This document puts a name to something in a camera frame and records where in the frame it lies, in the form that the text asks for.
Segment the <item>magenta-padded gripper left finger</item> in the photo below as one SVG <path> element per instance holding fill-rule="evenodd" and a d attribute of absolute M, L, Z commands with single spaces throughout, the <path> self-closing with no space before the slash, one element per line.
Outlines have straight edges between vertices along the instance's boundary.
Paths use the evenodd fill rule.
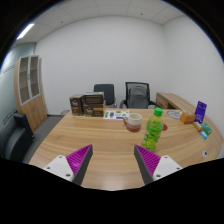
<path fill-rule="evenodd" d="M 57 156 L 44 167 L 44 170 L 81 185 L 92 155 L 92 145 L 87 145 L 68 156 Z"/>

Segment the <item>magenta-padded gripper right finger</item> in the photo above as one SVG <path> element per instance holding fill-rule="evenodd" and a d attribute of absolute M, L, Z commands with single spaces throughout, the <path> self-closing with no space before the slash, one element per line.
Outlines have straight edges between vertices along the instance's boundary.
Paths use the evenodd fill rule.
<path fill-rule="evenodd" d="M 134 155 L 145 185 L 182 169 L 168 155 L 158 156 L 139 145 L 134 146 Z"/>

